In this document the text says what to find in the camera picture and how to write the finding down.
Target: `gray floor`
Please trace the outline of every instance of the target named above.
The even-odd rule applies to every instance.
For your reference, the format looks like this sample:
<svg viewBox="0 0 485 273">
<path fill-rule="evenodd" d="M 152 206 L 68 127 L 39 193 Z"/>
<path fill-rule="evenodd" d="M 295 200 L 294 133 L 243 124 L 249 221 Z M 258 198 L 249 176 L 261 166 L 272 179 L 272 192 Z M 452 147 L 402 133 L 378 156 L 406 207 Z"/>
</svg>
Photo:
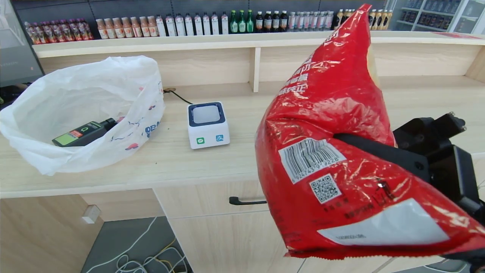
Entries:
<svg viewBox="0 0 485 273">
<path fill-rule="evenodd" d="M 81 273 L 86 273 L 90 268 L 104 263 L 118 256 L 128 249 L 136 239 L 148 228 L 153 218 L 135 219 L 126 221 L 105 222 L 98 237 L 89 253 Z M 148 256 L 153 256 L 162 250 L 175 238 L 166 217 L 158 217 L 150 230 L 128 251 L 130 260 L 136 260 L 143 264 Z M 173 246 L 183 255 L 180 245 L 176 241 Z M 174 251 L 163 253 L 159 259 L 168 260 L 174 265 L 180 260 Z M 117 270 L 116 260 L 94 268 L 90 273 L 115 273 Z M 149 273 L 165 273 L 167 270 L 158 262 L 152 261 L 145 266 Z"/>
</svg>

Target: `white plastic bag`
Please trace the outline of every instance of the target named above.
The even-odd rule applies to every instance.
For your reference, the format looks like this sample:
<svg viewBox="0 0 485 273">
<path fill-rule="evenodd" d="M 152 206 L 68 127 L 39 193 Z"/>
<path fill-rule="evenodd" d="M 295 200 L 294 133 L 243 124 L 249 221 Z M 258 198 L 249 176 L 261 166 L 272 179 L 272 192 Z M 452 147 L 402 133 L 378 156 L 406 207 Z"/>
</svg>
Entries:
<svg viewBox="0 0 485 273">
<path fill-rule="evenodd" d="M 157 128 L 165 104 L 157 62 L 110 57 L 54 71 L 0 113 L 0 132 L 42 174 L 94 170 L 135 153 Z M 90 121 L 119 123 L 84 147 L 52 139 Z"/>
</svg>

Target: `qr code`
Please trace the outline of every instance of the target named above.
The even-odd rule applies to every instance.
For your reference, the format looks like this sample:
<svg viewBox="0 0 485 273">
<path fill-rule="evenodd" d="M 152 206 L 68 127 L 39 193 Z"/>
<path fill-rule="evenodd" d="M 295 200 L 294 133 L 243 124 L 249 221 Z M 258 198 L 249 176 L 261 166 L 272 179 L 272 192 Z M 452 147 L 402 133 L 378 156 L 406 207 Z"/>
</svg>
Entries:
<svg viewBox="0 0 485 273">
<path fill-rule="evenodd" d="M 339 187 L 333 180 L 332 175 L 327 174 L 319 179 L 310 182 L 311 189 L 317 197 L 320 204 L 323 204 L 329 200 L 334 199 L 337 196 L 342 195 Z"/>
</svg>

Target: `counter top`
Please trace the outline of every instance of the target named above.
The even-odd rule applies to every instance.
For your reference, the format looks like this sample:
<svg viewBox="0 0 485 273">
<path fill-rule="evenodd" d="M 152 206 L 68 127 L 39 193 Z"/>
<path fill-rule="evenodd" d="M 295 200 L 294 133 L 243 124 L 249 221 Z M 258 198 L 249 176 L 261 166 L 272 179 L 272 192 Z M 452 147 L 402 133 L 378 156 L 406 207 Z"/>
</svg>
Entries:
<svg viewBox="0 0 485 273">
<path fill-rule="evenodd" d="M 320 45 L 332 32 L 294 32 L 264 34 L 230 34 L 183 37 L 146 37 L 66 42 L 34 45 L 39 58 L 101 53 L 181 51 L 254 47 Z M 475 38 L 453 38 L 433 32 L 371 31 L 372 43 L 421 43 L 485 45 L 485 35 Z"/>
<path fill-rule="evenodd" d="M 416 117 L 437 118 L 454 111 L 467 131 L 453 143 L 470 153 L 485 152 L 485 84 L 464 76 L 382 77 L 393 129 Z M 179 87 L 193 103 L 222 101 L 231 143 L 191 150 L 186 103 L 165 94 L 165 114 L 150 140 L 133 156 L 114 165 L 82 173 L 40 175 L 0 136 L 0 197 L 50 196 L 258 179 L 254 137 L 261 117 L 283 82 Z"/>
</svg>

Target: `red snack bag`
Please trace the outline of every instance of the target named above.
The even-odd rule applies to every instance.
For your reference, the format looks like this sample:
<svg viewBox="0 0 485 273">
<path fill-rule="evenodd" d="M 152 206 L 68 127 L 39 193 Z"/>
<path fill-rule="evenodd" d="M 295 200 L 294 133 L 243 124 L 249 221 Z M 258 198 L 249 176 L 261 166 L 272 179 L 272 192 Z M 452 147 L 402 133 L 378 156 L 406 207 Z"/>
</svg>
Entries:
<svg viewBox="0 0 485 273">
<path fill-rule="evenodd" d="M 430 256 L 485 247 L 485 229 L 400 166 L 332 138 L 395 146 L 363 5 L 301 65 L 256 139 L 259 179 L 295 257 Z"/>
</svg>

